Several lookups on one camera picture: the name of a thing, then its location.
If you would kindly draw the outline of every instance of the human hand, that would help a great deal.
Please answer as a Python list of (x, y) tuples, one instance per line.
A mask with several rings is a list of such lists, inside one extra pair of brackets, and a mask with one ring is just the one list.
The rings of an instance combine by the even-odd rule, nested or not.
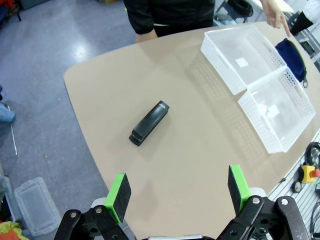
[(263, 11), (266, 15), (266, 22), (274, 27), (274, 28), (281, 28), (283, 25), (286, 35), (288, 37), (291, 36), (286, 17), (284, 13), (281, 11), (280, 7), (278, 6), (275, 0), (261, 0)]

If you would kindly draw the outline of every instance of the gray carpet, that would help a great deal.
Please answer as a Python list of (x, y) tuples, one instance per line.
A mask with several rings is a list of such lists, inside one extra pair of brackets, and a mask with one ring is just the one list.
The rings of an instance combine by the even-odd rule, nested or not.
[[(108, 190), (73, 112), (63, 75), (79, 62), (133, 44), (135, 34), (122, 1), (51, 0), (20, 15), (22, 22), (13, 16), (0, 29), (0, 84), (3, 101), (16, 113), (18, 151), (15, 156), (9, 126), (2, 124), (4, 172), (14, 189), (42, 177), (61, 216), (68, 209), (86, 212)], [(54, 234), (35, 239), (51, 240)]]

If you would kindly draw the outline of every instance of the red cloth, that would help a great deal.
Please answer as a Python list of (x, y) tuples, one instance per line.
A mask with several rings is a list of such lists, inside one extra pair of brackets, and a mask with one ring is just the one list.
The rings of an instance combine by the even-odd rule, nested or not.
[(0, 5), (5, 5), (8, 9), (13, 9), (15, 6), (14, 0), (0, 0)]
[(11, 230), (8, 233), (1, 233), (0, 240), (19, 240), (19, 237), (13, 230)]

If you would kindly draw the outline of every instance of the navy pouch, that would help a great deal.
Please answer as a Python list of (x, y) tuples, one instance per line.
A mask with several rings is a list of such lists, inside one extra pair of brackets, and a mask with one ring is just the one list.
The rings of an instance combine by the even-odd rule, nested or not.
[(286, 62), (296, 79), (298, 79), (300, 83), (302, 82), (304, 88), (307, 88), (307, 69), (295, 44), (285, 38), (282, 42), (275, 46), (275, 49)]

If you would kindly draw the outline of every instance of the plastic storage basket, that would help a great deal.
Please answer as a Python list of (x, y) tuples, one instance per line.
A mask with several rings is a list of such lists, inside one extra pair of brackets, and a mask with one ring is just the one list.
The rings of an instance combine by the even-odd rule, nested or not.
[(288, 67), (249, 87), (238, 103), (270, 154), (286, 153), (316, 114)]
[(205, 32), (201, 52), (234, 95), (286, 66), (254, 25)]
[(61, 217), (41, 177), (29, 180), (14, 190), (24, 221), (33, 236), (56, 229)]

